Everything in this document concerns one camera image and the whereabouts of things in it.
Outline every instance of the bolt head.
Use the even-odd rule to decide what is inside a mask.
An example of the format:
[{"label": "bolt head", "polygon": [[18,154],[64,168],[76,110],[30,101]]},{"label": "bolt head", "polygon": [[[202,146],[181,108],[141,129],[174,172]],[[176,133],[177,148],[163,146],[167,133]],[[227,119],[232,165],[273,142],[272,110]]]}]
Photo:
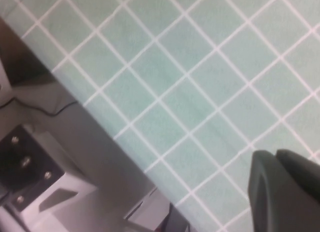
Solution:
[{"label": "bolt head", "polygon": [[52,173],[49,171],[44,174],[45,179],[50,179],[51,177],[52,177]]},{"label": "bolt head", "polygon": [[19,138],[16,137],[16,136],[12,137],[11,143],[12,143],[12,144],[17,144],[17,143],[19,143]]},{"label": "bolt head", "polygon": [[23,160],[21,161],[21,167],[25,168],[27,167],[29,164],[31,163],[31,158],[29,156],[26,156],[23,158]]},{"label": "bolt head", "polygon": [[23,203],[24,200],[25,198],[21,195],[18,198],[16,198],[17,203]]}]

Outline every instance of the white grid line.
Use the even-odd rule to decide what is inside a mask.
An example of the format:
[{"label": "white grid line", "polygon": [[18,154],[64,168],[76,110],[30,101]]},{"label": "white grid line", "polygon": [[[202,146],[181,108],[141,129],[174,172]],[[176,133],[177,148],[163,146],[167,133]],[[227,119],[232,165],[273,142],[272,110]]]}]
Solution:
[{"label": "white grid line", "polygon": [[[194,6],[196,6],[200,1],[197,0],[193,5],[189,7],[188,10],[191,10]],[[131,66],[149,47],[151,47],[155,41],[158,41],[162,36],[164,36],[174,25],[176,25],[179,21],[183,19],[183,15],[180,15],[176,20],[174,20],[168,27],[166,27],[160,34],[158,34],[154,40],[152,40],[150,43],[148,43],[140,52],[138,52],[134,58],[132,58],[120,71],[118,71],[110,80],[108,80],[104,85],[101,86],[101,88],[94,93],[85,103],[84,106],[86,106],[98,93],[99,91],[102,91],[105,89],[110,83],[112,83],[117,76],[119,76],[120,73],[122,73],[125,69],[127,69],[129,66]]]},{"label": "white grid line", "polygon": [[[139,20],[139,18],[133,13],[133,11],[127,6],[124,5],[124,9],[133,17],[133,19],[142,27],[142,29],[152,38],[152,40],[155,39],[153,34],[148,30],[148,28]],[[158,41],[155,41],[155,43],[160,47],[160,49],[168,56],[170,57],[170,53],[160,44]],[[180,70],[186,74],[186,71],[182,68],[182,66],[173,58],[171,57],[171,60],[176,63],[177,67],[180,67]],[[131,73],[138,79],[138,81],[148,90],[148,92],[155,98],[157,99],[157,95],[153,92],[153,90],[146,84],[146,82],[140,78],[140,76],[134,71],[133,68],[129,67],[129,70]],[[201,94],[207,98],[207,100],[210,102],[210,104],[214,107],[217,108],[216,104],[206,95],[206,93],[203,92],[203,90],[191,79],[188,75],[187,77],[189,80],[195,85],[195,87],[201,92]],[[176,115],[170,110],[170,108],[162,101],[159,100],[158,103],[166,110],[166,112],[174,119],[174,121],[180,126],[180,128],[183,129],[183,131],[189,136],[189,138],[200,148],[202,153],[211,161],[213,165],[215,165],[217,168],[220,168],[219,163],[210,155],[210,153],[201,145],[201,143],[189,132],[189,130],[185,127],[185,125],[176,117]],[[243,138],[247,139],[240,131],[238,131],[240,136]],[[221,173],[229,180],[229,182],[234,186],[234,188],[246,199],[248,200],[248,197],[243,191],[239,188],[239,186],[229,177],[227,173],[224,171],[221,171]]]},{"label": "white grid line", "polygon": [[53,9],[55,9],[60,2],[63,0],[56,0],[56,2],[50,7],[36,22],[22,35],[21,39],[24,39],[36,26],[38,26],[39,23],[41,23]]},{"label": "white grid line", "polygon": [[246,213],[250,212],[251,209],[250,208],[246,208],[245,210],[243,210],[241,213],[239,213],[238,215],[236,215],[235,217],[233,217],[229,222],[227,222],[224,225],[224,228],[227,228],[228,226],[230,226],[231,224],[233,224],[234,222],[236,222],[239,218],[241,218],[242,216],[244,216]]},{"label": "white grid line", "polygon": [[[237,8],[237,6],[231,1],[231,0],[225,0],[234,10],[235,12],[241,16],[245,21],[248,20],[248,18],[242,13],[240,9]],[[274,48],[274,46],[264,37],[264,35],[257,29],[256,26],[254,26],[251,21],[249,21],[248,25],[255,31],[255,33],[260,37],[260,39],[271,49],[271,51],[274,52],[277,57],[281,59],[281,61],[290,69],[290,71],[297,77],[297,79],[304,85],[304,87],[313,95],[314,98],[316,98],[318,101],[320,100],[317,96],[315,96],[314,91],[309,87],[309,85],[300,77],[300,75],[292,68],[292,66],[284,59],[284,57]],[[283,125],[292,133],[292,135],[304,146],[304,148],[312,155],[313,151],[309,148],[309,146],[303,141],[303,139],[293,130],[293,128],[281,118],[279,113],[269,104],[269,102],[266,101],[266,99],[254,88],[251,87],[254,93],[267,105],[267,107],[273,112],[274,115],[278,119],[281,120]]]},{"label": "white grid line", "polygon": [[[306,96],[303,100],[301,100],[295,107],[293,107],[288,113],[286,113],[283,118],[286,119],[288,118],[291,114],[293,114],[297,109],[299,109],[304,103],[306,103],[310,98],[312,98],[313,95],[309,94],[308,96]],[[278,125],[280,124],[280,121],[278,120],[275,124],[273,124],[269,129],[267,129],[264,133],[262,133],[261,135],[259,135],[257,138],[255,138],[251,144],[254,145],[255,143],[257,143],[259,140],[261,140],[262,138],[264,138],[267,134],[269,134],[271,131],[273,131]],[[234,156],[231,160],[229,160],[225,165],[222,166],[221,169],[225,170],[227,167],[229,167],[234,161],[237,160],[237,158],[239,158],[244,152],[246,152],[247,149],[250,148],[250,145],[248,144],[245,148],[243,148],[236,156]],[[197,187],[195,187],[193,189],[193,192],[195,193],[196,191],[198,191],[202,186],[204,186],[208,181],[210,181],[212,178],[214,178],[217,174],[219,173],[219,171],[214,172],[213,174],[211,174],[208,178],[206,178],[203,182],[201,182]],[[178,203],[176,203],[175,205],[178,206],[181,203],[183,203],[188,197],[190,196],[190,194],[187,194],[185,197],[183,197]]]},{"label": "white grid line", "polygon": [[[94,26],[91,24],[90,21],[88,21],[86,19],[86,17],[81,13],[81,11],[70,1],[70,0],[66,0],[71,7],[76,11],[76,13],[83,19],[83,21],[91,28],[91,29],[95,29]],[[97,35],[100,37],[101,39],[107,44],[107,46],[113,51],[114,48],[111,46],[111,44],[109,44],[109,42],[99,33],[97,32]],[[87,75],[87,73],[73,60],[73,58],[70,57],[69,54],[66,53],[66,51],[61,48],[61,51],[66,54],[68,56],[69,61],[80,71],[80,73],[89,81],[89,83],[96,89],[98,89],[98,86],[95,84],[95,82]],[[124,61],[124,59],[118,55],[118,58],[122,61]],[[109,102],[109,104],[120,114],[120,116],[122,117],[122,119],[128,123],[129,120],[125,117],[125,115],[117,108],[117,106],[112,102],[112,100],[107,97],[107,95],[105,95],[104,93],[101,93],[102,97]],[[157,157],[159,157],[158,152],[145,140],[145,138],[136,130],[136,128],[134,126],[132,126],[133,131],[138,135],[138,137],[155,153],[155,155]],[[176,174],[176,172],[163,160],[162,163],[167,167],[167,169],[176,177],[176,179],[187,189],[188,192],[192,193],[190,188],[188,187],[188,185]],[[219,222],[219,220],[209,211],[208,208],[206,208],[206,206],[202,203],[202,201],[200,201],[200,199],[196,196],[193,195],[194,198],[198,201],[198,203],[200,205],[202,205],[203,209],[208,213],[208,215],[220,226],[222,227],[222,224]]]}]

